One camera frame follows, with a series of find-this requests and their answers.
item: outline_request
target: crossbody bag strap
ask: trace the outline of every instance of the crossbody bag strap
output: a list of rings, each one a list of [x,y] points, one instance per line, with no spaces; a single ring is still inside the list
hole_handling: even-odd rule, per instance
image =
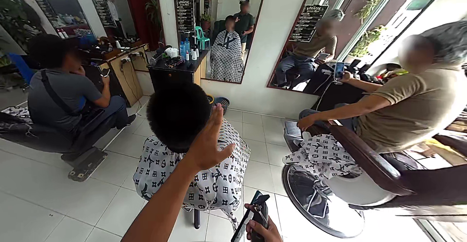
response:
[[[52,86],[50,86],[49,82],[49,77],[47,77],[47,74],[45,73],[45,70],[41,70],[41,80],[42,83],[44,84],[45,90],[49,94],[49,96],[52,98],[52,100],[57,104],[63,111],[65,111],[67,114],[70,116],[79,116],[81,115],[80,113],[73,112],[72,109],[63,101],[60,96],[56,94],[54,89],[52,89]]]

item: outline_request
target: green plastic chair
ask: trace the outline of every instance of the green plastic chair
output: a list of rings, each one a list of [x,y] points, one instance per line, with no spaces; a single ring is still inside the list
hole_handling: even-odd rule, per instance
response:
[[[196,36],[196,44],[198,45],[199,48],[205,49],[205,44],[208,42],[209,48],[211,48],[211,42],[209,38],[206,38],[204,36],[203,29],[199,26],[195,26],[195,36]]]

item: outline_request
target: blue chair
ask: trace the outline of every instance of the blue chair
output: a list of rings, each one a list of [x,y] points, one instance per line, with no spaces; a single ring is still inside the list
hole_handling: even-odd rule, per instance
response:
[[[23,76],[23,79],[29,85],[31,83],[31,78],[34,75],[32,69],[26,64],[21,55],[9,53],[8,57],[10,57],[10,60],[15,64],[20,71],[21,76]]]
[[[205,49],[206,42],[209,43],[209,48],[211,48],[211,42],[209,38],[206,38],[204,36],[203,29],[199,26],[195,26],[195,38],[196,38],[196,44],[198,45],[199,43],[198,47],[200,49]]]

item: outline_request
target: red curtain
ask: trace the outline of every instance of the red curtain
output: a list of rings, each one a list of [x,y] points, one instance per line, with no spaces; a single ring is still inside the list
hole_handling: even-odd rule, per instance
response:
[[[146,2],[148,2],[148,0],[128,0],[128,5],[130,6],[138,36],[142,42],[149,43],[149,49],[154,51],[159,47],[157,42],[159,42],[162,28],[161,26],[155,25],[147,18],[144,8]]]

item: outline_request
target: black sign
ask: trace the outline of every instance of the black sign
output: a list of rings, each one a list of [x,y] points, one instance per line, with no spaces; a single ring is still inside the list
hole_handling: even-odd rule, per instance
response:
[[[310,42],[316,31],[316,22],[322,19],[328,6],[305,5],[294,26],[291,42]]]
[[[195,31],[195,0],[175,0],[177,26],[180,32]]]

